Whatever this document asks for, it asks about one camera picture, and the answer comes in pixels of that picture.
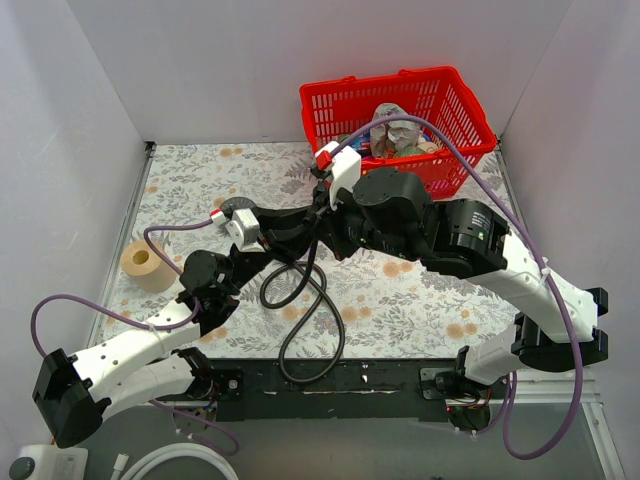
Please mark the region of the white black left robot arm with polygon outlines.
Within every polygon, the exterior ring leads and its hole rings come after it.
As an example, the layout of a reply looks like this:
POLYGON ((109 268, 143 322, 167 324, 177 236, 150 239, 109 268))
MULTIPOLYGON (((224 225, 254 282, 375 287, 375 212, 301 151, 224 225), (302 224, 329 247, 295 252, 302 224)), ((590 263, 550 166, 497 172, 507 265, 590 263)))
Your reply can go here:
POLYGON ((97 346, 43 352, 32 398, 55 444, 76 446, 108 418, 149 400, 208 396, 216 383, 213 368, 192 342, 231 317, 241 288, 272 261, 293 263, 311 253, 318 221, 313 207, 216 209, 205 223, 226 230, 233 245, 227 254, 189 254, 176 299, 97 346))

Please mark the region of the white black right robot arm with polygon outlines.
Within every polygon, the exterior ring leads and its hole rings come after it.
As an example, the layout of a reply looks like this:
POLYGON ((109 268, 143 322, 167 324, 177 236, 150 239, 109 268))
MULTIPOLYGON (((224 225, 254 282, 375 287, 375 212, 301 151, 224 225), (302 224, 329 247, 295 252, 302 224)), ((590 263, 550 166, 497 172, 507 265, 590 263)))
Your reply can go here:
POLYGON ((608 311, 607 292, 582 290, 541 272, 523 241, 486 204, 435 201, 417 175, 394 168, 374 170, 351 188, 321 180, 313 197, 321 204, 323 241, 338 259, 363 248, 418 261, 430 272, 484 287, 517 308, 506 330, 461 348, 454 368, 434 375, 432 383, 442 395, 475 397, 523 367, 555 373, 574 369, 550 278, 565 302, 582 364, 607 360, 608 336, 597 326, 608 311))

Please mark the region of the grey shower head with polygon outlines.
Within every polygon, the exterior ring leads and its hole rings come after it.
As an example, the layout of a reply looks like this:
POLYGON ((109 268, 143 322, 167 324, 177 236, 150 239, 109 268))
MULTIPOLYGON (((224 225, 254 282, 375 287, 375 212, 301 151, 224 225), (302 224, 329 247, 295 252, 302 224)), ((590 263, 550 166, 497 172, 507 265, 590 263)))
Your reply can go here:
POLYGON ((221 205, 220 210, 224 213, 225 217, 231 219, 233 212, 242 209, 253 209, 256 204, 247 197, 236 196, 226 199, 221 205))

